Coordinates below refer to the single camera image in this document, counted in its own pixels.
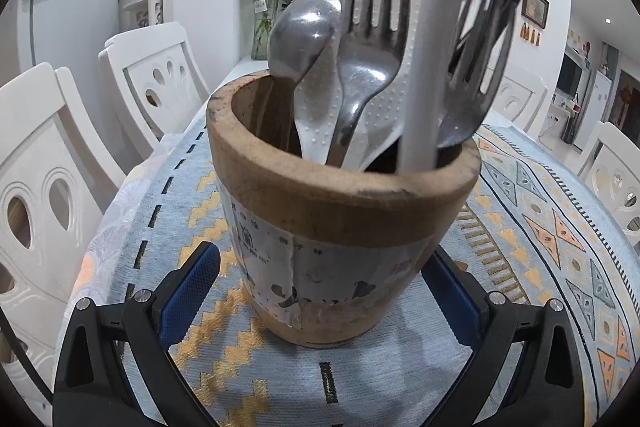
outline white chair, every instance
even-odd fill
[[[612,123],[598,122],[575,172],[635,246],[640,241],[640,149]]]
[[[491,74],[494,74],[494,70],[489,67],[485,78]],[[542,78],[508,62],[492,108],[527,132],[545,96],[546,87]]]
[[[63,312],[102,219],[74,158],[113,195],[125,175],[66,68],[42,63],[0,87],[0,128],[0,305],[49,383]],[[23,397],[44,401],[19,362],[3,367]]]
[[[177,22],[120,33],[98,57],[120,122],[143,158],[166,133],[183,132],[209,97]]]

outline dining table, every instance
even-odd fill
[[[103,305],[155,288],[210,241],[220,275],[170,354],[221,426],[421,425],[472,353],[429,287],[418,274],[375,328],[346,345],[308,349],[271,333],[242,292],[205,109],[127,176],[84,256],[58,347],[78,299]],[[487,291],[515,303],[564,303],[590,426],[638,361],[638,257],[586,185],[510,120],[491,110],[474,140],[481,173],[441,246]],[[521,349],[513,345],[478,419],[497,411]],[[129,347],[118,350],[143,412],[162,421]]]

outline television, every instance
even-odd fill
[[[573,98],[578,90],[581,76],[582,68],[580,64],[577,64],[569,55],[564,54],[556,89],[565,93],[569,98]]]

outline table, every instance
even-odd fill
[[[476,135],[478,184],[442,241],[485,289],[512,301],[568,307],[584,376],[587,425],[615,398],[640,349],[640,267],[620,230],[572,172],[491,113]],[[470,356],[420,276],[374,330],[330,350],[292,346],[244,299],[223,218],[204,112],[130,175],[82,263],[74,302],[122,301],[154,288],[202,240],[222,252],[220,276],[172,356],[221,425],[420,425]],[[128,347],[122,353],[143,411],[160,419]],[[498,407],[513,349],[480,417]]]

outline framed picture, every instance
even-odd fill
[[[524,0],[522,15],[545,29],[546,17],[549,15],[549,2],[547,0]]]

